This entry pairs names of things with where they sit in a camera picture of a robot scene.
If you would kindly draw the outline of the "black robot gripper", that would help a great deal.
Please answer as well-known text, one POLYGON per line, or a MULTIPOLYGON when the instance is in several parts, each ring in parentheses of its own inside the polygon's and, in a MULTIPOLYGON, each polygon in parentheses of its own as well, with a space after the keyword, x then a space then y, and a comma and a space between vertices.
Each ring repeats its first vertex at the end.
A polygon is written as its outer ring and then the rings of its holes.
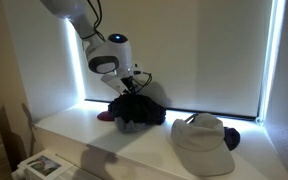
POLYGON ((142 74, 143 68, 138 63, 133 63, 126 69, 118 68, 113 73, 105 74, 101 77, 101 81, 119 94, 136 94, 139 85, 135 83, 135 76, 142 74))

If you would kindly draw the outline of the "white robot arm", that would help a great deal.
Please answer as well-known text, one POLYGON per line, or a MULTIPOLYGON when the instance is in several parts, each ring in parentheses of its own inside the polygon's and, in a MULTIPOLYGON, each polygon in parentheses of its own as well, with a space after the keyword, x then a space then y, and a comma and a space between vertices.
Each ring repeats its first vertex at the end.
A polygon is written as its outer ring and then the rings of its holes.
POLYGON ((91 0, 40 0, 56 17, 68 20, 83 42, 88 68, 101 74, 101 81, 119 94, 136 94, 144 88, 134 78, 141 73, 132 62, 131 46, 125 35, 115 33, 107 39, 97 30, 101 13, 91 0))

